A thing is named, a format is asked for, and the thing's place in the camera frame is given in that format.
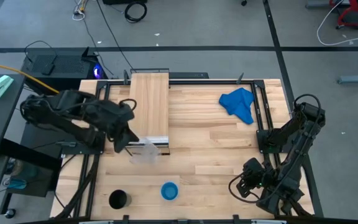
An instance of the green object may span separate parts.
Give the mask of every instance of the green object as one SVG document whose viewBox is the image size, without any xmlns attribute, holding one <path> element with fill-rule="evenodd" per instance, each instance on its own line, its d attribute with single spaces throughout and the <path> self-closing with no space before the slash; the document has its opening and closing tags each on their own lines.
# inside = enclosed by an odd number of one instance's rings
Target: green object
<svg viewBox="0 0 358 224">
<path fill-rule="evenodd" d="M 5 93 L 5 91 L 9 88 L 12 84 L 13 78 L 4 75 L 0 78 L 0 97 Z"/>
</svg>

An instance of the wooden table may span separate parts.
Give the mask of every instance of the wooden table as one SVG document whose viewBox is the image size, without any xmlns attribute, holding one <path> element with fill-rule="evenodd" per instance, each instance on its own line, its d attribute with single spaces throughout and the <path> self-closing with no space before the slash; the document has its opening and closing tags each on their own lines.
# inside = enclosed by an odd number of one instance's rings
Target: wooden table
<svg viewBox="0 0 358 224">
<path fill-rule="evenodd" d="M 281 81 L 264 81 L 273 125 L 281 127 L 290 119 Z M 247 125 L 236 116 L 229 116 L 218 103 L 223 93 L 240 87 L 250 90 L 249 85 L 171 85 L 171 155 L 160 156 L 156 164 L 132 164 L 125 151 L 116 154 L 112 143 L 106 142 L 105 153 L 99 162 L 91 219 L 121 220 L 123 215 L 129 215 L 131 220 L 232 219 L 234 214 L 243 219 L 272 218 L 273 215 L 255 204 L 236 200 L 227 189 L 229 181 L 242 172 L 242 165 L 246 161 L 252 157 L 260 162 L 263 160 L 255 135 L 258 126 L 254 104 L 251 106 L 254 123 Z M 95 93 L 95 88 L 94 80 L 81 82 L 81 91 Z M 118 102 L 128 96 L 129 86 L 111 87 L 110 100 Z M 264 111 L 261 112 L 266 128 Z M 77 190 L 82 161 L 82 156 L 76 156 L 60 173 L 56 193 L 63 204 L 67 204 Z M 179 186 L 179 195 L 171 202 L 160 195 L 161 185 L 167 181 Z M 129 207 L 114 210 L 109 206 L 109 195 L 116 189 L 122 189 L 132 196 Z M 313 213 L 304 177 L 301 190 L 305 196 L 300 203 L 306 211 Z M 254 192 L 260 195 L 261 189 L 255 189 Z M 87 192 L 83 196 L 80 215 L 85 214 L 86 199 Z M 55 200 L 51 217 L 61 210 L 62 207 Z"/>
</svg>

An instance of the chair wheel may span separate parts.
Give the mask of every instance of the chair wheel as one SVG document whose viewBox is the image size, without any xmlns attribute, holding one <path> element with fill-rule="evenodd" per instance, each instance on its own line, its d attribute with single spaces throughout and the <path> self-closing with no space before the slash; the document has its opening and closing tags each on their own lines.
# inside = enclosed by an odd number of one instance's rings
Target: chair wheel
<svg viewBox="0 0 358 224">
<path fill-rule="evenodd" d="M 16 215 L 16 210 L 11 208 L 6 211 L 5 218 L 10 219 L 13 218 L 15 215 Z"/>
</svg>

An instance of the blue light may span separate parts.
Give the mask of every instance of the blue light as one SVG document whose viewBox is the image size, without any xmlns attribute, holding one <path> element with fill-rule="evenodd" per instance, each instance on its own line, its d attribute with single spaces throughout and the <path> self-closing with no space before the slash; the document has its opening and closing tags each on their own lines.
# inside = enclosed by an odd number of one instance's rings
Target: blue light
<svg viewBox="0 0 358 224">
<path fill-rule="evenodd" d="M 100 64 L 97 63 L 97 64 L 93 67 L 93 76 L 94 76 L 96 79 L 101 79 L 101 78 L 102 78 L 102 74 L 103 74 L 102 66 L 100 66 Z"/>
</svg>

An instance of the black cup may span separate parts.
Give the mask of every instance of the black cup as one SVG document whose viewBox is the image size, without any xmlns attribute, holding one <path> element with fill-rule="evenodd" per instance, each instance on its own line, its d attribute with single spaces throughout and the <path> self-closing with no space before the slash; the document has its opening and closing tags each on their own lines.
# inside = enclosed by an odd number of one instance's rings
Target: black cup
<svg viewBox="0 0 358 224">
<path fill-rule="evenodd" d="M 131 203 L 131 196 L 123 190 L 115 190 L 109 197 L 110 207 L 113 209 L 120 209 L 128 206 Z"/>
</svg>

